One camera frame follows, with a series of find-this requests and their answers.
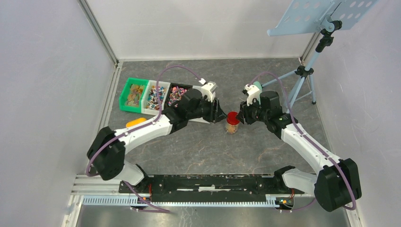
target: gray stone floor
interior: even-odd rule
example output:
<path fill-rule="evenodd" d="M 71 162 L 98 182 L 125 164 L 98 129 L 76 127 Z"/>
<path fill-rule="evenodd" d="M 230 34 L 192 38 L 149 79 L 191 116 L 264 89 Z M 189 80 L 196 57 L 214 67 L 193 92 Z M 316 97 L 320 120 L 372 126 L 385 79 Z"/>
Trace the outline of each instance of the gray stone floor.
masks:
<path fill-rule="evenodd" d="M 239 104 L 246 97 L 241 91 L 258 73 L 268 70 L 282 75 L 295 70 L 299 66 L 299 61 L 298 59 L 232 59 L 124 62 L 109 126 L 112 129 L 119 129 L 139 117 L 151 118 L 151 115 L 121 111 L 118 104 L 120 93 L 127 78 L 156 80 L 161 70 L 175 64 L 189 67 L 206 80 L 216 82 L 218 85 L 216 96 L 220 100 L 221 108 L 228 113 L 239 111 Z M 272 78 L 265 76 L 259 81 L 264 83 L 270 79 Z M 296 76 L 283 80 L 288 93 L 296 80 Z M 163 75 L 162 81 L 199 85 L 195 77 L 183 69 L 169 70 Z M 278 83 L 268 86 L 265 90 L 278 91 L 283 102 Z M 299 96 L 309 91 L 309 85 L 305 83 Z M 297 101 L 293 111 L 308 133 L 328 147 L 316 106 L 311 104 L 311 97 Z M 189 122 L 184 129 L 137 147 L 126 158 L 131 163 L 141 165 L 148 174 L 268 174 L 288 165 L 296 166 L 302 171 L 312 171 L 295 150 L 270 133 L 263 123 L 240 125 L 239 131 L 234 135 L 227 134 L 224 126 L 225 121 L 216 124 Z"/>

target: jar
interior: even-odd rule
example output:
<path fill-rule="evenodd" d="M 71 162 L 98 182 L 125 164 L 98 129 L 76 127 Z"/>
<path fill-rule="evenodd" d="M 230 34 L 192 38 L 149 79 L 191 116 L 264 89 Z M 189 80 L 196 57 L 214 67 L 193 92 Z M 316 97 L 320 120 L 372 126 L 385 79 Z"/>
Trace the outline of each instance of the jar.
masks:
<path fill-rule="evenodd" d="M 234 134 L 238 131 L 240 121 L 236 119 L 237 115 L 237 112 L 229 112 L 227 115 L 226 132 L 229 134 Z"/>

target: tripod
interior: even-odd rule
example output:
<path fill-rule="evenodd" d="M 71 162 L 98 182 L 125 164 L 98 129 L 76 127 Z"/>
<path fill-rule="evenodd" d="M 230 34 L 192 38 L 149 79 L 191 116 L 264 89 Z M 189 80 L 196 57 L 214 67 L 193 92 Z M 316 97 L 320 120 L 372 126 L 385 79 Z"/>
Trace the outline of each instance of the tripod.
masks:
<path fill-rule="evenodd" d="M 297 101 L 305 96 L 308 96 L 310 94 L 312 94 L 312 104 L 316 104 L 316 94 L 314 91 L 314 78 L 313 78 L 314 70 L 312 69 L 312 66 L 313 66 L 314 62 L 316 61 L 316 59 L 319 57 L 320 53 L 323 51 L 323 49 L 326 46 L 330 46 L 333 43 L 334 37 L 331 36 L 333 34 L 333 32 L 341 29 L 341 27 L 342 27 L 342 22 L 339 20 L 332 21 L 329 24 L 330 25 L 327 25 L 327 29 L 324 28 L 320 31 L 320 33 L 323 35 L 323 38 L 320 39 L 319 44 L 317 45 L 317 47 L 315 49 L 315 53 L 312 56 L 311 60 L 308 62 L 308 64 L 306 66 L 300 65 L 295 71 L 291 71 L 291 72 L 279 77 L 279 79 L 283 79 L 283 78 L 286 78 L 293 74 L 296 74 L 299 76 L 298 81 L 295 83 L 294 87 L 292 88 L 291 92 L 288 95 L 288 99 L 290 100 L 290 107 L 292 107 L 292 105 L 294 104 L 295 101 Z M 306 95 L 296 98 L 298 96 L 299 90 L 301 90 L 301 87 L 304 84 L 304 82 L 308 76 L 309 76 L 309 82 L 311 85 L 311 91 L 309 93 L 307 93 Z M 275 79 L 263 84 L 262 87 L 266 87 L 269 84 L 274 83 L 274 82 L 276 82 Z"/>

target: orange object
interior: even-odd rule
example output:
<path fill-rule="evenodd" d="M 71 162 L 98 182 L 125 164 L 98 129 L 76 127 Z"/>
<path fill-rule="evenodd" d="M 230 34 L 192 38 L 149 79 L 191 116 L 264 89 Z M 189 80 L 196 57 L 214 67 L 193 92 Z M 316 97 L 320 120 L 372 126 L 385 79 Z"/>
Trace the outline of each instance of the orange object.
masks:
<path fill-rule="evenodd" d="M 144 121 L 146 121 L 146 118 L 141 117 L 141 118 L 138 118 L 138 119 L 136 119 L 136 120 L 133 120 L 133 121 L 128 122 L 128 123 L 125 125 L 125 127 L 129 128 L 129 127 L 131 127 L 131 126 L 137 125 L 137 124 L 142 123 L 142 122 L 144 122 Z"/>

